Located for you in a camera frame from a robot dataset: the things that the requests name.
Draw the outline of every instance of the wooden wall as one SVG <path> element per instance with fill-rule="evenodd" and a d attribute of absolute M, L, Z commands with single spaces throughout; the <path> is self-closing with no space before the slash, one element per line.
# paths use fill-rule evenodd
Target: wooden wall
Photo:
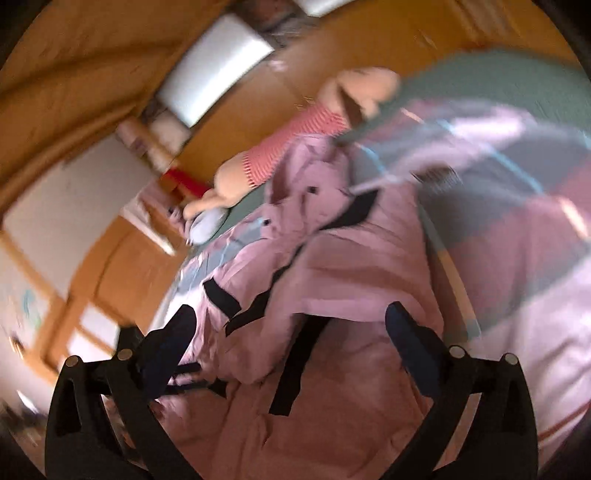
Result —
<path fill-rule="evenodd" d="M 0 215 L 139 112 L 228 0 L 53 0 L 0 70 Z"/>

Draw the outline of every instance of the pink jacket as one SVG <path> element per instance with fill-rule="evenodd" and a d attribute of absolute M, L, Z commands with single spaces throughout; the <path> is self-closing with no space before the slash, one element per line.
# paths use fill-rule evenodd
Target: pink jacket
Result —
<path fill-rule="evenodd" d="M 250 384 L 285 356 L 297 313 L 383 322 L 401 301 L 440 333 L 411 184 L 350 197 L 329 137 L 294 141 L 267 185 L 262 238 L 214 270 L 190 299 L 199 319 L 184 361 Z"/>
<path fill-rule="evenodd" d="M 267 186 L 263 238 L 186 298 L 198 330 L 183 362 L 229 384 L 226 398 L 163 399 L 163 425 L 206 480 L 375 480 L 428 412 L 384 325 L 399 300 L 443 328 L 414 188 L 347 185 L 330 138 L 297 139 Z"/>

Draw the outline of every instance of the white wall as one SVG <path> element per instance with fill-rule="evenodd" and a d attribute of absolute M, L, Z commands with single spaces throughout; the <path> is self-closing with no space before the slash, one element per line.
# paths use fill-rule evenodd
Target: white wall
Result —
<path fill-rule="evenodd" d="M 4 229 L 55 289 L 67 297 L 76 269 L 119 210 L 154 178 L 110 135 L 53 167 L 9 210 Z"/>
<path fill-rule="evenodd" d="M 40 410 L 47 411 L 53 388 L 45 380 L 37 377 L 12 351 L 6 335 L 17 333 L 25 345 L 31 344 L 30 333 L 33 328 L 27 319 L 23 318 L 20 302 L 27 283 L 8 253 L 0 248 L 0 398 L 11 407 L 18 408 L 20 400 L 17 390 L 20 390 Z M 44 303 L 44 299 L 41 298 L 37 301 Z M 43 306 L 39 310 L 42 310 L 42 314 L 46 312 Z"/>

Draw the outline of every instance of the window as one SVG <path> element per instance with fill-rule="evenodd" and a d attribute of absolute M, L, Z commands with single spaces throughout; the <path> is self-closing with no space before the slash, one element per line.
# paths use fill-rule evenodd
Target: window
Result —
<path fill-rule="evenodd" d="M 185 54 L 157 97 L 188 127 L 273 48 L 234 14 L 221 17 Z"/>
<path fill-rule="evenodd" d="M 352 0 L 295 0 L 300 8 L 311 17 L 322 17 Z"/>

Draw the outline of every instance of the bed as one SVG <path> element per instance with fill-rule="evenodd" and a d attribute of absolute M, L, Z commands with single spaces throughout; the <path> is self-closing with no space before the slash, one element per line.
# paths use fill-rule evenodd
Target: bed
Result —
<path fill-rule="evenodd" d="M 569 125 L 576 129 L 574 131 L 591 131 L 591 115 L 589 115 L 591 112 L 591 83 L 582 71 L 516 51 L 490 50 L 480 53 L 458 54 L 407 79 L 400 95 L 383 106 L 382 115 L 379 118 L 342 135 L 337 139 L 337 142 L 345 148 L 356 142 L 363 143 L 368 137 L 371 137 L 372 132 L 379 130 L 383 124 L 387 123 L 388 119 L 395 116 L 412 99 L 460 99 L 465 97 L 514 105 L 527 110 L 540 121 Z M 263 201 L 264 186 L 252 191 L 231 210 L 214 237 L 206 245 L 199 246 L 191 252 L 186 265 L 194 261 L 208 245 L 215 242 L 226 231 L 243 219 L 250 218 L 252 212 L 262 205 Z M 441 218 L 445 219 L 446 215 L 453 216 L 457 211 L 442 210 L 439 213 L 441 213 Z M 461 300 L 450 301 L 457 292 L 452 286 L 453 279 L 449 278 L 449 272 L 441 267 L 441 258 L 444 257 L 441 252 L 448 255 L 446 247 L 451 249 L 452 245 L 434 245 L 437 242 L 433 242 L 429 234 L 426 237 L 432 269 L 431 281 L 446 321 L 444 333 L 446 343 L 448 345 L 461 344 L 473 355 L 484 358 L 498 357 L 501 350 L 503 352 L 512 350 L 522 357 L 522 363 L 529 369 L 529 372 L 526 371 L 526 376 L 530 383 L 538 417 L 540 463 L 541 465 L 545 464 L 570 432 L 581 422 L 591 400 L 590 378 L 586 374 L 590 370 L 588 367 L 591 367 L 591 358 L 583 353 L 586 349 L 585 345 L 588 345 L 587 340 L 591 341 L 591 332 L 586 326 L 588 322 L 585 321 L 586 312 L 591 311 L 591 305 L 584 302 L 582 306 L 577 306 L 579 309 L 577 312 L 583 315 L 581 325 L 584 327 L 581 329 L 572 325 L 566 326 L 560 318 L 560 312 L 554 312 L 547 324 L 541 320 L 542 325 L 538 330 L 532 329 L 531 326 L 520 326 L 517 322 L 519 316 L 515 315 L 515 312 L 519 312 L 523 305 L 526 307 L 530 305 L 528 302 L 531 300 L 523 292 L 513 295 L 513 297 L 519 297 L 519 301 L 512 304 L 512 310 L 507 307 L 509 310 L 491 314 L 492 317 L 505 319 L 504 324 L 497 322 L 501 324 L 500 328 L 495 322 L 476 322 L 475 327 L 471 327 L 469 322 L 458 322 L 457 317 L 461 315 L 456 314 L 457 304 L 461 303 Z M 570 270 L 574 269 L 575 265 L 579 265 L 583 258 L 587 258 L 586 250 L 579 252 L 579 254 L 577 261 L 570 265 Z M 462 271 L 461 267 L 459 270 L 455 269 L 453 275 L 459 276 L 460 284 L 463 283 L 462 288 L 465 288 L 465 285 L 470 283 L 470 279 L 464 277 L 470 277 L 473 272 Z M 584 272 L 583 269 L 579 277 L 584 276 Z M 559 274 L 553 279 L 553 282 L 560 281 L 561 278 Z M 579 280 L 577 286 L 582 288 L 586 280 Z M 174 313 L 173 310 L 176 310 L 178 302 L 175 302 L 174 299 L 182 301 L 183 295 L 199 281 L 199 278 L 192 278 L 187 284 L 187 278 L 178 278 L 169 296 L 169 299 L 173 299 L 169 312 L 157 319 L 153 327 L 161 326 L 162 322 Z M 514 287 L 518 290 L 529 288 L 529 284 L 524 285 L 517 282 Z M 545 291 L 546 287 L 548 286 L 539 287 L 540 291 Z M 467 294 L 464 291 L 463 294 L 467 295 L 468 303 L 473 300 L 470 297 L 475 295 L 474 290 Z M 549 300 L 544 299 L 544 301 L 543 306 L 546 307 Z M 545 328 L 548 329 L 548 335 L 556 334 L 557 338 L 560 338 L 561 344 L 556 347 L 548 347 L 546 350 L 541 349 L 543 355 L 530 354 L 529 350 L 535 350 L 536 342 L 543 341 L 548 336 L 544 335 Z M 516 337 L 521 339 L 521 343 L 515 340 Z M 555 380 L 548 380 L 546 371 L 550 372 L 550 376 Z"/>

